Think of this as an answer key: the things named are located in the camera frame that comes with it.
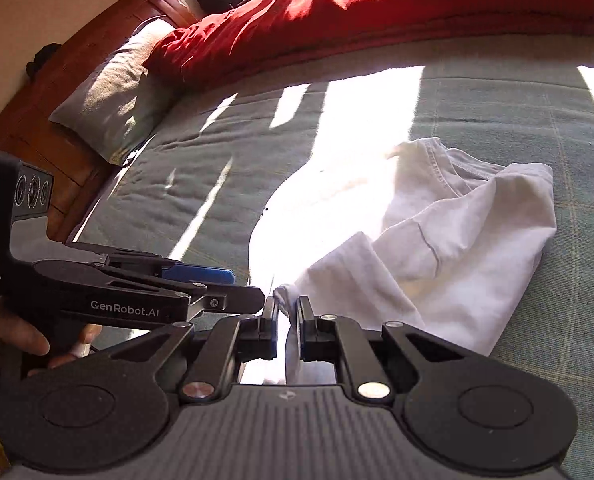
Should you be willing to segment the person left hand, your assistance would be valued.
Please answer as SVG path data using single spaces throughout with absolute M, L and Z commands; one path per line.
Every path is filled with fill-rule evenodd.
M 73 347 L 60 356 L 53 356 L 47 365 L 42 365 L 41 369 L 50 370 L 88 356 L 92 342 L 101 332 L 101 325 L 84 326 Z M 10 312 L 0 299 L 0 365 L 3 362 L 3 351 L 9 347 L 33 356 L 46 356 L 50 350 L 47 338 L 32 324 Z

